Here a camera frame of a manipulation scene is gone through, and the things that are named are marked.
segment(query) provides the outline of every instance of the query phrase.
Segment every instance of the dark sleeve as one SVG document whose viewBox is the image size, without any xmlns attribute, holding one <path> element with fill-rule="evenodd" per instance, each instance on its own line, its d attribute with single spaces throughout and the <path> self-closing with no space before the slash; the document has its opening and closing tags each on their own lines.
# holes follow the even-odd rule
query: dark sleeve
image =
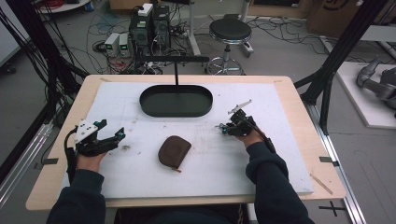
<svg viewBox="0 0 396 224">
<path fill-rule="evenodd" d="M 289 182 L 286 163 L 264 143 L 247 148 L 247 177 L 256 184 L 254 203 L 259 223 L 314 223 Z"/>
<path fill-rule="evenodd" d="M 72 185 L 62 189 L 47 223 L 105 223 L 103 181 L 104 177 L 96 172 L 76 170 Z"/>
</svg>

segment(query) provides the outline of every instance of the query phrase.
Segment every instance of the cardboard box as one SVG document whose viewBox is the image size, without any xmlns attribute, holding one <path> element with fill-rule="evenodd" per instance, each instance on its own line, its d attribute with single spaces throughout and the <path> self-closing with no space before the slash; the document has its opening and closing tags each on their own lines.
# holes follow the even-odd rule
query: cardboard box
<svg viewBox="0 0 396 224">
<path fill-rule="evenodd" d="M 311 34 L 340 37 L 352 21 L 359 7 L 355 0 L 314 0 L 307 21 L 306 28 Z M 389 9 L 389 1 L 378 14 L 374 24 L 378 22 Z M 391 21 L 396 15 L 396 10 L 389 14 L 385 22 Z"/>
<path fill-rule="evenodd" d="M 150 0 L 109 0 L 109 2 L 111 9 L 133 9 L 137 6 L 143 6 L 145 3 L 150 3 Z"/>
<path fill-rule="evenodd" d="M 251 1 L 248 9 L 249 16 L 264 16 L 264 17 L 286 17 L 286 18 L 306 18 L 312 8 L 313 0 L 300 0 L 297 7 L 280 7 L 280 6 L 266 6 L 257 5 Z"/>
</svg>

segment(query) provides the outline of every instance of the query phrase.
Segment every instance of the black oval tray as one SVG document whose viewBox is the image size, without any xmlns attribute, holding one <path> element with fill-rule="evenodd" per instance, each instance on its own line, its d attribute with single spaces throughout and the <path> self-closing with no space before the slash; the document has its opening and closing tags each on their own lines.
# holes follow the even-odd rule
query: black oval tray
<svg viewBox="0 0 396 224">
<path fill-rule="evenodd" d="M 140 95 L 143 112 L 152 117 L 194 118 L 212 108 L 212 93 L 196 85 L 157 85 Z"/>
</svg>

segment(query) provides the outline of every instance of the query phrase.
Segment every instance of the brown pouch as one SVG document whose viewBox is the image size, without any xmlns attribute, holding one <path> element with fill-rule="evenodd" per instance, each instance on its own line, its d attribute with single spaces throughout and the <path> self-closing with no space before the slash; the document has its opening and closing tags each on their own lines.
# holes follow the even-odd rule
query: brown pouch
<svg viewBox="0 0 396 224">
<path fill-rule="evenodd" d="M 160 162 L 171 167 L 173 170 L 181 172 L 178 167 L 183 162 L 184 157 L 191 148 L 191 143 L 179 136 L 170 136 L 164 142 L 158 152 Z"/>
</svg>

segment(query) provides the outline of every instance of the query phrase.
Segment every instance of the black stool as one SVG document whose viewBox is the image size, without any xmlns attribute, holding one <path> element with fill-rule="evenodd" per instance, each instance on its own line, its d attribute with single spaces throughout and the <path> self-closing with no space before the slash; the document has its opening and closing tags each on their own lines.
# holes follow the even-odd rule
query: black stool
<svg viewBox="0 0 396 224">
<path fill-rule="evenodd" d="M 251 28 L 240 20 L 220 19 L 210 23 L 209 33 L 214 39 L 227 45 L 222 57 L 214 58 L 206 65 L 206 72 L 213 75 L 230 75 L 229 71 L 239 71 L 238 75 L 242 75 L 244 71 L 241 64 L 229 56 L 230 45 L 248 42 L 251 38 Z"/>
</svg>

